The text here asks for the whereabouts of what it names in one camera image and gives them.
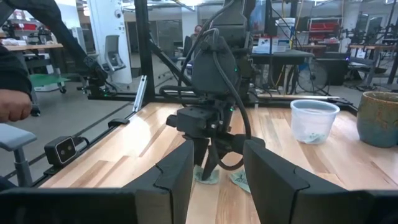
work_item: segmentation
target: floor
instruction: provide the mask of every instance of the floor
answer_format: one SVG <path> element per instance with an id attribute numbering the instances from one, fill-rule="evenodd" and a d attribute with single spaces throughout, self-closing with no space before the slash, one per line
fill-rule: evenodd
<path id="1" fill-rule="evenodd" d="M 168 71 L 167 67 L 156 57 L 152 58 L 154 64 L 155 85 L 159 90 L 162 85 L 175 85 L 176 81 Z M 131 56 L 132 67 L 139 67 L 138 54 Z M 386 83 L 387 79 L 374 79 L 375 83 Z M 131 90 L 136 90 L 139 79 L 134 79 L 130 84 Z M 128 101 L 97 101 L 87 100 L 86 95 L 77 91 L 79 83 L 67 83 L 67 93 L 61 94 L 59 91 L 48 93 L 37 93 L 41 116 L 29 117 L 26 120 L 16 123 L 9 123 L 17 128 L 25 129 L 37 136 L 35 142 L 27 145 L 25 155 L 30 161 L 44 152 L 44 146 L 51 140 L 59 136 L 71 136 L 91 124 L 103 119 L 102 122 L 84 131 L 82 136 L 89 140 L 94 139 L 100 133 L 107 129 L 107 123 L 113 118 L 124 118 L 132 112 L 132 102 Z M 362 92 L 349 89 L 343 86 L 331 86 L 330 94 L 340 96 L 352 102 L 355 106 L 359 105 Z M 14 170 L 14 156 L 4 150 L 0 150 L 0 175 L 7 175 Z M 38 179 L 43 171 L 50 165 L 46 158 L 41 159 L 31 166 L 33 179 Z"/>

